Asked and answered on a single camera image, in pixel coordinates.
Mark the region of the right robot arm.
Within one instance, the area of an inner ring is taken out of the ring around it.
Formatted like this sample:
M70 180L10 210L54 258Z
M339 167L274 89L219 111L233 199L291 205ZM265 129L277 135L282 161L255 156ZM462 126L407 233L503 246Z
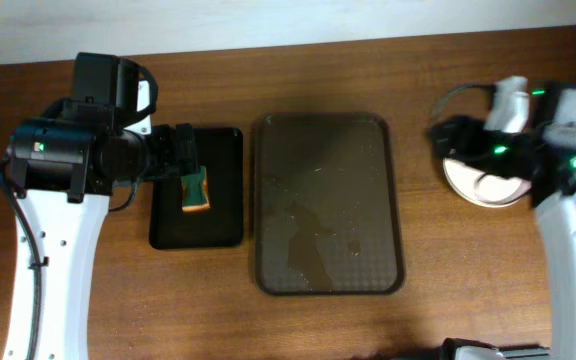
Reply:
M552 336L548 347L496 347L448 338L443 359L576 359L576 84L546 81L528 90L511 76L481 84L484 120L441 116L451 89L434 105L428 137L450 187L467 201L503 208L529 198L547 258Z

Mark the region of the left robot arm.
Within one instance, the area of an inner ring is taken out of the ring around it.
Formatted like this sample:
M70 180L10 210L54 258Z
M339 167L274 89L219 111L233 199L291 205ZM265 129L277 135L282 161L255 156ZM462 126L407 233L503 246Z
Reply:
M183 209L208 207L192 127L149 124L158 95L146 67L82 52L71 94L11 135L0 161L17 236L6 358L87 357L95 252L117 187L174 180Z

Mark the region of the green and yellow sponge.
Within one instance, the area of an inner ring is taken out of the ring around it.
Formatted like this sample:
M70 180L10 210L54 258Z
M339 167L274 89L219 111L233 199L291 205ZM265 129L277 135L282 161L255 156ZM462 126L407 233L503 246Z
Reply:
M200 166L199 171L181 177L182 210L184 212L200 212L210 208L207 171Z

